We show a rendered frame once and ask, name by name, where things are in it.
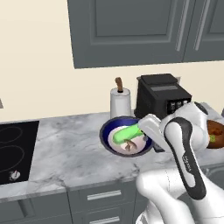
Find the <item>brown mushroom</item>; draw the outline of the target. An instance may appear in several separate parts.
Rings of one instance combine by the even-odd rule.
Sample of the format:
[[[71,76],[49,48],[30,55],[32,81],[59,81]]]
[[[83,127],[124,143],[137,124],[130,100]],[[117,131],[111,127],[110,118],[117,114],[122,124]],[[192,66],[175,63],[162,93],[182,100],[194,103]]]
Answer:
[[[126,146],[125,146],[126,151],[132,151],[137,149],[137,145],[134,142],[128,139],[125,139],[124,142],[126,143]]]

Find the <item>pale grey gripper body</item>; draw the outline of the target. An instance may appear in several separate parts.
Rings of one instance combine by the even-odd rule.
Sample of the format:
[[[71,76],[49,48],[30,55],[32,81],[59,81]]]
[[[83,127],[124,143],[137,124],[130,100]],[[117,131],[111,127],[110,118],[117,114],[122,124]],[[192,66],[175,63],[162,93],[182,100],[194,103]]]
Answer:
[[[159,147],[165,147],[165,139],[159,128],[160,119],[153,114],[148,114],[138,121],[138,128]]]

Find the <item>green food piece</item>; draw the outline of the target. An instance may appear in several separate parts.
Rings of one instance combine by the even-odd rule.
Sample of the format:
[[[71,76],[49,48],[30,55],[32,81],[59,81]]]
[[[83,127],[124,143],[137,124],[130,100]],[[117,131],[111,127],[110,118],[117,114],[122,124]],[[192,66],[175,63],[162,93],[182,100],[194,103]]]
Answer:
[[[224,143],[224,135],[211,135],[210,136],[210,141],[212,143],[216,143],[216,144],[222,144]]]

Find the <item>black hob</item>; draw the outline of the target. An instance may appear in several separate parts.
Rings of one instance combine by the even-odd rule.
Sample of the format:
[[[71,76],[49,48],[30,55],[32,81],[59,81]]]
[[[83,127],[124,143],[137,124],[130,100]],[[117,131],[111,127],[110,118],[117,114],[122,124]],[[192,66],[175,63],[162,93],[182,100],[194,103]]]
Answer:
[[[0,185],[27,181],[39,121],[0,124]]]

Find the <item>brown bowl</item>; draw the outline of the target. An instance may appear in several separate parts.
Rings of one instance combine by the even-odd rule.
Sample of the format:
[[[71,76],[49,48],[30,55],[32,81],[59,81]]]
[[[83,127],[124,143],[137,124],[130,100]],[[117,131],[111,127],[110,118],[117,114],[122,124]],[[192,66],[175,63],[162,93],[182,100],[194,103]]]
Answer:
[[[224,135],[224,125],[219,122],[208,120],[207,130],[209,138],[211,135]],[[224,143],[212,143],[210,140],[209,145],[207,146],[208,149],[219,149],[222,147],[224,147]]]

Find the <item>blue bowl with white inside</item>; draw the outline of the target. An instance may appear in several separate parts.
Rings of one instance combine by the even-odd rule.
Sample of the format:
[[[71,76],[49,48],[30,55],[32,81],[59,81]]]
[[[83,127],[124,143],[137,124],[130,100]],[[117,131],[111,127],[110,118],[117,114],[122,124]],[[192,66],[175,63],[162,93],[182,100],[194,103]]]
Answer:
[[[108,120],[102,125],[99,134],[102,145],[113,154],[125,158],[138,157],[147,153],[152,148],[152,140],[150,138],[144,139],[144,135],[132,139],[132,142],[137,146],[136,150],[127,151],[125,150],[126,143],[115,144],[113,142],[113,135],[118,130],[134,125],[137,122],[138,119],[132,116],[120,116]]]

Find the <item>black coffee machine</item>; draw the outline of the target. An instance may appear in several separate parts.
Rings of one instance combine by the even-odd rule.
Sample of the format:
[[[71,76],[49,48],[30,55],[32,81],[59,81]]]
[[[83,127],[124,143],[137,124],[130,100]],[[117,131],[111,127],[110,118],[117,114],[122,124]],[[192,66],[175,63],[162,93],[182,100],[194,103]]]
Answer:
[[[159,119],[163,119],[192,100],[192,96],[170,73],[141,75],[137,80],[136,109],[134,110],[137,118],[154,114]]]

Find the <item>white paper towel roll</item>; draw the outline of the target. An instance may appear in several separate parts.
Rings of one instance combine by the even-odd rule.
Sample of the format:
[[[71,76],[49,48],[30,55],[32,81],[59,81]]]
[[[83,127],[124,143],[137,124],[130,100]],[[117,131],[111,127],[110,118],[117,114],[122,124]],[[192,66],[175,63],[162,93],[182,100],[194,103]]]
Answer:
[[[131,116],[130,91],[125,88],[121,93],[117,88],[110,91],[110,117]]]

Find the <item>green corn cob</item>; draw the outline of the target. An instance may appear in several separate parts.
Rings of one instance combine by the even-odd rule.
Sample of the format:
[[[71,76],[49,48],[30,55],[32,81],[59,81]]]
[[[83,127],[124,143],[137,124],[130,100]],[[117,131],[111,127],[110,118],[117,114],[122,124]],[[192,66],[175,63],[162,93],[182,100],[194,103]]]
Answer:
[[[123,144],[125,140],[131,140],[135,137],[139,137],[143,132],[139,129],[138,124],[128,126],[124,129],[118,130],[113,135],[113,142],[115,144]]]

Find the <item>wide grey cupboard door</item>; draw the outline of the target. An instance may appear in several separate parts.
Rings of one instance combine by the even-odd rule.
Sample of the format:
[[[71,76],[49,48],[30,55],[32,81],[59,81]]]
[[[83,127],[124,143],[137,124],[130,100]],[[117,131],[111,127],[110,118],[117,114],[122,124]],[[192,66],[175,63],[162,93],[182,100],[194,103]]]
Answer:
[[[76,68],[176,63],[183,59],[190,0],[180,51],[175,49],[185,0],[67,0]]]

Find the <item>narrow grey cupboard door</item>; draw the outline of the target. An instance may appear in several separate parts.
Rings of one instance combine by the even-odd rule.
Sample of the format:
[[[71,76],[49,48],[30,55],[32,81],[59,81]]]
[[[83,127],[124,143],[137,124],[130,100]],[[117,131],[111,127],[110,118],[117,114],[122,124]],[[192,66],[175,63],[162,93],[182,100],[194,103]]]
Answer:
[[[205,0],[195,0],[184,62],[224,60],[224,0],[211,0],[199,50],[193,49]]]

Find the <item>grey drawer front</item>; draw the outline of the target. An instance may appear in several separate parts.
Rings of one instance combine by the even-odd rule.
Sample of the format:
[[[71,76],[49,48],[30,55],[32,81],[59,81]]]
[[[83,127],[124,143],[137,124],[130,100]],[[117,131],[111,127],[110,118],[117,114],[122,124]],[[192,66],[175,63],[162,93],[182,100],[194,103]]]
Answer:
[[[106,199],[87,200],[87,196],[96,193],[105,193],[121,190],[122,195],[110,197]],[[68,193],[70,208],[73,213],[87,211],[96,208],[120,205],[126,202],[132,202],[136,197],[135,182],[116,182],[112,185],[102,185],[80,189],[77,191],[69,191]]]
[[[120,221],[114,224],[132,224],[134,204],[125,203],[117,206],[98,208],[91,211],[73,213],[73,224],[89,224],[90,221],[98,221],[115,216],[120,217]]]

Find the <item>brown paper towel holder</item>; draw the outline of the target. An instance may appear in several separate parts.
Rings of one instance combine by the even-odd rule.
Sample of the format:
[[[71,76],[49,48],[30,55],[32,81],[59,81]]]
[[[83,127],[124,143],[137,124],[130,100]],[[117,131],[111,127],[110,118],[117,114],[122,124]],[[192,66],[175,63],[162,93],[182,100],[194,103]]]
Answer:
[[[116,77],[115,83],[117,85],[117,92],[122,93],[123,92],[123,82],[122,82],[121,77]]]

